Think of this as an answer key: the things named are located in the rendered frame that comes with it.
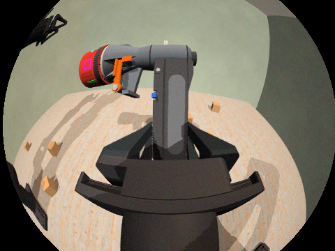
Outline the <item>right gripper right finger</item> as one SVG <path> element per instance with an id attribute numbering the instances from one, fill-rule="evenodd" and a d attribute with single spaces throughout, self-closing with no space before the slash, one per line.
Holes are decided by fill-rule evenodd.
<path id="1" fill-rule="evenodd" d="M 199 157 L 195 147 L 199 151 Z M 239 158 L 239 153 L 235 145 L 224 142 L 224 140 L 196 128 L 196 126 L 190 122 L 188 122 L 186 153 L 187 160 L 221 157 L 226 162 L 229 172 Z"/>

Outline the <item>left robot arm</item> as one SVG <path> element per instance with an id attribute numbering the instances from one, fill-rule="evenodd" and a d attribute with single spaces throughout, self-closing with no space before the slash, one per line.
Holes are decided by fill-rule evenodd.
<path id="1" fill-rule="evenodd" d="M 36 25 L 36 28 L 34 28 L 34 31 L 44 28 L 45 25 L 47 25 L 47 17 L 50 12 L 53 11 L 53 8 L 50 9 L 50 11 L 45 14 L 45 16 L 40 20 L 40 22 Z M 23 48 L 27 47 L 28 42 L 30 41 L 31 34 L 26 40 L 25 44 L 22 47 Z M 14 184 L 14 187 L 16 189 L 17 195 L 19 195 L 20 201 L 22 201 L 25 206 L 31 209 L 31 212 L 36 216 L 38 222 L 41 224 L 43 229 L 47 231 L 47 215 L 45 214 L 44 210 L 39 206 L 38 201 L 36 201 L 36 198 L 34 197 L 33 193 L 31 192 L 31 189 L 29 187 L 29 184 L 26 183 L 25 189 L 22 187 L 22 185 L 19 184 L 19 179 L 17 179 L 17 173 L 13 165 L 11 165 L 10 162 L 6 161 L 8 163 L 8 170 L 9 174 L 11 176 L 12 182 Z"/>

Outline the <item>dark grey hose nozzle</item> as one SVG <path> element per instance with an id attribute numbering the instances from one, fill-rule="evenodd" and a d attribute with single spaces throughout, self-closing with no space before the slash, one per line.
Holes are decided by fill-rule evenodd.
<path id="1" fill-rule="evenodd" d="M 142 71 L 153 70 L 153 159 L 187 160 L 188 100 L 196 61 L 188 45 L 104 45 L 84 54 L 79 77 L 90 89 L 114 83 L 112 91 L 140 98 L 136 92 Z"/>

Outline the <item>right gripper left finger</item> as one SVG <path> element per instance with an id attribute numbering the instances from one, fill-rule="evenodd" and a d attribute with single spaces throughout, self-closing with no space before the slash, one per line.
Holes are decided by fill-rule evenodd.
<path id="1" fill-rule="evenodd" d="M 139 130 L 129 134 L 128 136 L 112 142 L 101 151 L 100 155 L 111 155 L 126 157 L 128 159 L 151 160 L 153 157 L 153 144 L 151 144 L 151 134 L 153 133 L 153 122 L 148 123 Z M 144 146 L 145 145 L 145 146 Z M 140 151 L 144 146 L 142 156 Z"/>

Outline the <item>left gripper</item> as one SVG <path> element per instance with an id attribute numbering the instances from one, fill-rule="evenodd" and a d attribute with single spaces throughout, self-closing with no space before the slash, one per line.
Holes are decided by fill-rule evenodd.
<path id="1" fill-rule="evenodd" d="M 58 33 L 59 28 L 61 28 L 64 25 L 67 25 L 67 20 L 65 20 L 60 14 L 56 14 L 54 19 L 53 19 L 53 17 L 54 17 L 54 15 L 50 16 L 50 18 L 47 21 L 47 25 L 45 25 L 44 28 L 38 29 L 36 31 L 34 31 L 34 29 L 33 29 L 33 33 L 31 33 L 31 38 L 30 38 L 30 41 L 29 41 L 30 44 L 33 44 L 34 42 L 36 42 L 36 47 L 37 47 L 37 45 L 39 45 L 39 42 L 41 42 L 41 44 L 44 44 L 44 42 L 47 41 L 47 39 L 50 39 L 51 36 Z M 61 24 L 59 26 L 55 26 L 57 20 L 59 20 L 60 22 L 63 22 L 64 24 Z M 50 27 L 48 27 L 48 26 L 50 26 Z M 55 31 L 55 33 L 50 34 L 53 31 Z M 50 34 L 50 36 L 48 36 L 48 34 Z M 45 38 L 45 37 L 47 37 L 47 38 Z M 28 43 L 28 45 L 30 45 L 29 43 Z"/>

